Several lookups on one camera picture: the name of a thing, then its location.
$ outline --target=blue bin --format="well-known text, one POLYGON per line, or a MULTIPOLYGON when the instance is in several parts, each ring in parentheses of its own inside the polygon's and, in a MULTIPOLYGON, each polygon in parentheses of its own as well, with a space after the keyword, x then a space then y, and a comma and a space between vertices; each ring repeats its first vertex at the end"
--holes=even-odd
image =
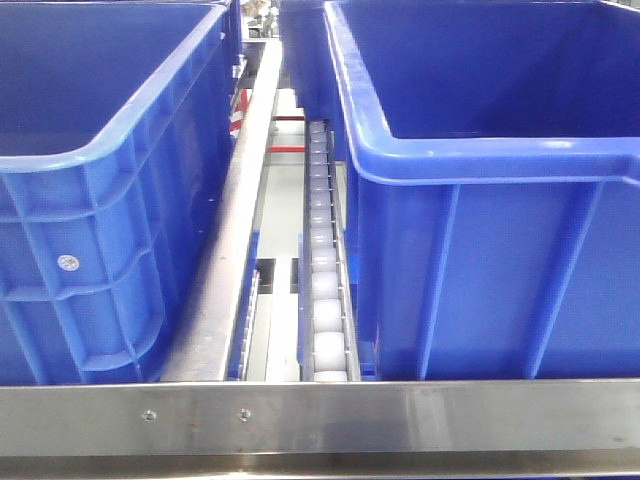
POLYGON ((230 157, 224 12, 0 3, 0 384, 159 377, 230 157))
POLYGON ((325 4, 382 379, 640 374, 640 12, 325 4))
POLYGON ((324 0, 281 0, 284 65, 309 120, 332 118, 338 98, 331 68, 324 0))
POLYGON ((240 56, 243 52, 242 47, 242 29, 240 25, 241 12, 240 12, 240 0, 188 0, 192 2, 204 2, 215 3, 217 5, 223 5, 226 8, 226 13, 223 20, 223 45, 226 52, 226 64, 228 85, 227 90, 229 96, 233 96, 237 79, 234 77, 234 70, 236 65, 240 65, 240 56))

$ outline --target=screw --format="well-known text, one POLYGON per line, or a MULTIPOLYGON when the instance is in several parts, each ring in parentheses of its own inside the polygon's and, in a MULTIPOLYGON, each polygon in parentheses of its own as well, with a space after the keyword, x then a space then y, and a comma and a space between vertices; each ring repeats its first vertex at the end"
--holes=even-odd
POLYGON ((75 272, 80 268, 80 260, 73 255, 60 255, 58 257, 58 266, 67 272, 75 272))
POLYGON ((251 418, 250 410, 247 410, 246 408, 243 408, 242 410, 240 410, 240 413, 238 414, 238 420, 240 420, 241 422, 248 422, 250 418, 251 418))
POLYGON ((158 414, 153 410, 147 410, 142 414, 142 419, 145 422, 155 422, 158 419, 158 414))

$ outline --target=stainless steel rail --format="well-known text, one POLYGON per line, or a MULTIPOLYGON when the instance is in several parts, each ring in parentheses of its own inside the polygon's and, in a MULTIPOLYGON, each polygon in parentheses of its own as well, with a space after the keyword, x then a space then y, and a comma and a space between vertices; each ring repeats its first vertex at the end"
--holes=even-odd
POLYGON ((638 472, 638 380, 0 389, 2 478, 638 472))
POLYGON ((344 337, 347 355, 347 372, 349 380, 359 382, 360 378, 360 358, 358 355, 358 339, 356 337, 355 318, 353 316, 353 304, 351 302, 351 287, 349 284, 349 267, 347 260, 347 250, 345 247, 344 227, 342 225, 342 213, 340 206, 340 195, 338 194, 338 175, 336 173, 335 159, 331 153, 329 163, 329 175, 332 179, 332 210, 335 221, 336 251, 338 258, 338 277, 340 279, 340 301, 344 312, 344 337))
POLYGON ((282 45, 266 41, 220 205, 164 381, 225 380, 280 78, 282 45))

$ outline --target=metal frame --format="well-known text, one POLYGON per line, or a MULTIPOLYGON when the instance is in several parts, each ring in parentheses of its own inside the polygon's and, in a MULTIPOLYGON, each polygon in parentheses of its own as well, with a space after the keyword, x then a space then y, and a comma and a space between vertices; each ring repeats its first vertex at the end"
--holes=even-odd
POLYGON ((340 279, 340 302, 344 312, 343 327, 347 355, 347 373, 349 380, 360 381, 360 357, 358 355, 358 339, 356 337, 356 320, 353 315, 353 303, 351 300, 351 286, 349 284, 349 262, 345 247, 344 227, 342 225, 342 208, 338 189, 338 175, 336 173, 336 161, 333 156, 333 140, 327 132, 327 145, 329 146, 329 177, 331 179, 331 210, 335 224, 336 252, 338 259, 338 278, 340 279))
POLYGON ((0 478, 640 474, 638 379, 199 381, 224 378, 280 62, 267 42, 199 277, 215 302, 192 300, 165 376, 185 382, 0 388, 0 478))
POLYGON ((242 335, 242 349, 240 352, 240 365, 238 368, 238 378, 247 379, 249 371, 249 358, 251 356, 251 342, 253 340, 253 330, 256 322, 256 311, 258 306, 258 290, 260 289, 260 272, 255 270, 251 277, 251 289, 249 292, 249 305, 242 335))

